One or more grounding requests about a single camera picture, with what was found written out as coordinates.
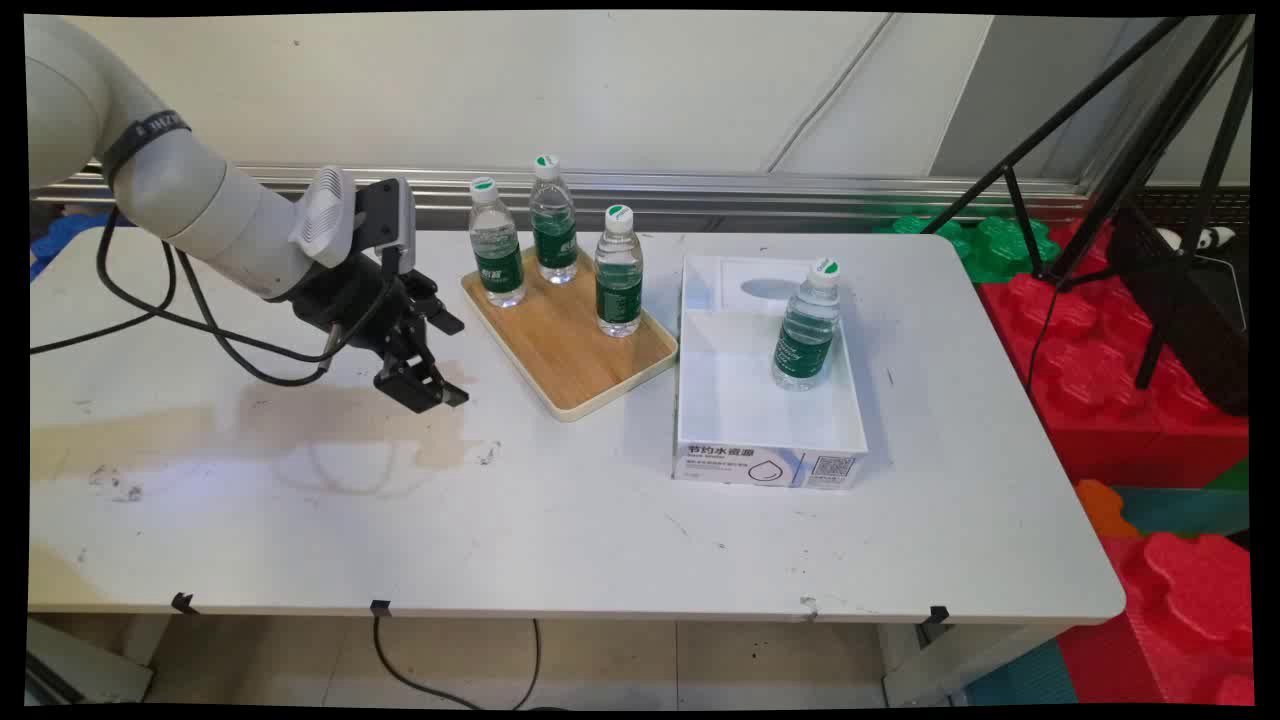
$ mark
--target table leg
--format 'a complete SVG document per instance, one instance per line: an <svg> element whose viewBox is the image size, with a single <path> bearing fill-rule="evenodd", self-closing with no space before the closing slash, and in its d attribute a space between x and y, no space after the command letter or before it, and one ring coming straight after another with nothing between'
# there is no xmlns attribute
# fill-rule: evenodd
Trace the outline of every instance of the table leg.
<svg viewBox="0 0 1280 720"><path fill-rule="evenodd" d="M876 625L881 643L881 660L884 673L892 673L904 662L920 653L920 633L918 625Z"/></svg>
<svg viewBox="0 0 1280 720"><path fill-rule="evenodd" d="M142 666L151 665L151 656L160 647L165 628L173 615L146 614L134 615L124 630L124 657Z"/></svg>
<svg viewBox="0 0 1280 720"><path fill-rule="evenodd" d="M954 625L910 657L886 659L890 707L925 705L1056 638L1070 625Z"/></svg>

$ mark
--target wooden tray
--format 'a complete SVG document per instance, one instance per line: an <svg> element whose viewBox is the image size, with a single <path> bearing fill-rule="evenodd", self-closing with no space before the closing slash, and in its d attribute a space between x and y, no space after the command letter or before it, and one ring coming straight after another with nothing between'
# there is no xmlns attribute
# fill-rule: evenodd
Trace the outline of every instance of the wooden tray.
<svg viewBox="0 0 1280 720"><path fill-rule="evenodd" d="M628 337L609 337L595 324L595 265L577 255L577 277L553 286L525 250L525 300L494 307L479 272L462 277L462 290L520 374L552 415L571 423L676 364L676 338L643 307Z"/></svg>

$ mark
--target black tripod leg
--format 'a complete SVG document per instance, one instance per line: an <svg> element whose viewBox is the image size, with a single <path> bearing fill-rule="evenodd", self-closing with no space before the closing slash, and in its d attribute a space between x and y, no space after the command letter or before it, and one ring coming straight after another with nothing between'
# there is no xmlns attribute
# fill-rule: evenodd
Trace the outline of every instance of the black tripod leg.
<svg viewBox="0 0 1280 720"><path fill-rule="evenodd" d="M1120 151L1119 159L1098 188L1093 208L1084 215L1075 236L1050 269L1051 275L1070 278L1075 266L1088 255L1098 229L1119 206L1120 199L1139 181L1144 181L1143 173L1153 168L1152 159L1164 152L1176 129L1199 104L1213 70L1226 56L1244 20L1245 15L1221 15L1213 20L1190 59L1178 73L1174 85L1143 120L1138 136Z"/></svg>
<svg viewBox="0 0 1280 720"><path fill-rule="evenodd" d="M1014 201L1018 227L1023 231L1027 256L1032 259L1032 277L1041 279L1044 277L1044 260L1039 256L1039 245L1036 243L1036 233L1032 232L1032 220L1027 217L1027 204L1023 202L1023 191L1018 187L1018 176L1014 173L1012 165L1005 165L1005 184L1009 186L1009 199Z"/></svg>
<svg viewBox="0 0 1280 720"><path fill-rule="evenodd" d="M1165 333L1178 314L1179 291L1184 284L1183 281L1187 278L1187 273L1192 268L1192 261L1196 259L1201 231L1204 229L1204 224L1208 220L1208 211L1213 205L1213 195L1217 192L1219 182L1222 181L1222 169L1226 167L1226 159L1231 154L1231 143L1240 129L1240 122L1244 119L1244 109L1249 102L1249 94L1253 91L1252 35L1247 42L1244 60L1240 63L1240 70L1235 76L1235 87L1231 88L1231 99L1226 102L1226 114L1222 115L1222 124L1217 128L1217 138L1213 140L1213 150L1210 152L1208 165L1204 168L1204 179L1201 182L1196 210L1183 233L1181 255L1169 273L1170 292L1167 300L1165 300L1165 311L1161 313L1158 319L1152 318L1151 338L1147 341L1147 350L1143 352L1142 365L1138 368L1138 377L1134 380L1134 384L1139 389L1146 389L1151 384L1151 377L1156 372L1160 351L1165 347Z"/></svg>
<svg viewBox="0 0 1280 720"><path fill-rule="evenodd" d="M925 225L925 228L920 232L924 234L932 234L938 232L938 228L941 228L943 223L956 217L956 214L960 213L960 210L964 210L965 206L969 205L969 202L973 202L974 197L978 197L979 195L982 195L982 191L991 187L991 183L996 182L1000 178L1005 168L1011 168L1019 160L1025 158L1027 154L1034 150L1037 145L1039 145L1046 137L1050 136L1050 133L1052 133L1055 129L1059 128L1059 126L1065 123L1066 119L1074 115L1076 110L1083 108L1085 102L1093 100L1094 95L1102 92L1102 88L1105 88L1107 85L1111 85L1111 81L1120 77L1121 73L1129 69L1129 65L1132 65L1135 60L1138 60L1138 58L1142 58L1143 54L1147 53L1147 50L1151 50L1152 46L1160 42L1161 38L1169 35L1175 27L1178 27L1178 23L1183 22L1184 19L1185 19L1184 17L1171 17L1160 20L1160 23L1156 27L1153 27L1151 32L1142 36L1142 38L1139 38L1138 42L1133 44L1133 47L1130 47L1123 55L1116 58L1116 60L1111 63L1111 65L1108 65L1107 69L1102 70L1102 74L1093 78L1093 81L1089 82L1089 85L1084 86L1083 90L1076 92L1075 97L1068 100L1066 105L1062 105L1057 110L1057 113L1053 113L1053 115L1050 117L1050 119L1044 120L1044 124L1036 128L1036 131L1030 136L1028 136L1027 140L1019 142L1016 147L1010 150L1009 155L1005 155L1005 158L1001 159L1000 163L996 163L995 168L992 168L987 174L982 176L982 179L973 183L973 187L970 187L968 191L965 191L964 195L957 197L956 201L951 204L951 206L943 210L941 215L934 218L933 222Z"/></svg>

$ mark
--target white table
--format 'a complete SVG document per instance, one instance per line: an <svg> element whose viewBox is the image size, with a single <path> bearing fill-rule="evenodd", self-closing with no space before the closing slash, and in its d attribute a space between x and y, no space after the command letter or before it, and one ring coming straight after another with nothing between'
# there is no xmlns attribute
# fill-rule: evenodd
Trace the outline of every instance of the white table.
<svg viewBox="0 0 1280 720"><path fill-rule="evenodd" d="M137 313L95 275L99 232L32 284L32 345ZM1124 609L946 241L641 241L644 304L673 332L686 252L841 261L872 452L854 492L671 479L675 370L553 420L463 300L466 234L420 232L419 269L467 324L429 338L471 393L457 409L404 410L372 388L379 361L357 348L316 384L268 386L211 337L157 319L32 357L28 609L173 614L180 592L206 614L369 615L385 600L419 616L877 623L906 648L886 647L895 705ZM120 229L110 265L159 301L154 237ZM197 272L224 327L323 345L288 306ZM180 270L179 284L174 310L197 318ZM247 352L274 374L306 370ZM923 651L899 644L932 606L957 626Z"/></svg>

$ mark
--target qr code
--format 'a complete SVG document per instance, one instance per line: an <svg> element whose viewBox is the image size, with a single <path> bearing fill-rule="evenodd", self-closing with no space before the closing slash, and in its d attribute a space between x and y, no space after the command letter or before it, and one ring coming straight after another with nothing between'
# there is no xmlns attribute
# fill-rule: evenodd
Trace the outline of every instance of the qr code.
<svg viewBox="0 0 1280 720"><path fill-rule="evenodd" d="M847 478L849 470L854 468L855 457L818 457L813 465L810 475L824 475L828 478Z"/></svg>

